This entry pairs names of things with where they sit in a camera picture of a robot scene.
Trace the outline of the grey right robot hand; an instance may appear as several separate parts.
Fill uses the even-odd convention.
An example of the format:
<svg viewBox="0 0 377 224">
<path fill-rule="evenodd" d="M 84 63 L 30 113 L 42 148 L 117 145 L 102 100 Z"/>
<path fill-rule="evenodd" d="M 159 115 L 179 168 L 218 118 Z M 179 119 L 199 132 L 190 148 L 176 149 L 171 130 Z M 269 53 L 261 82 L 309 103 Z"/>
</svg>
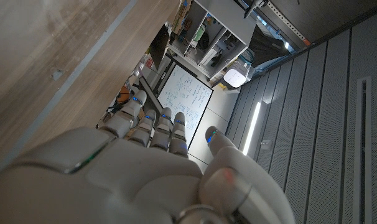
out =
<svg viewBox="0 0 377 224">
<path fill-rule="evenodd" d="M 205 171 L 188 158 L 183 113 L 137 92 L 102 127 L 71 129 L 0 171 L 0 223 L 293 223 L 276 181 L 216 127 Z"/>
</svg>

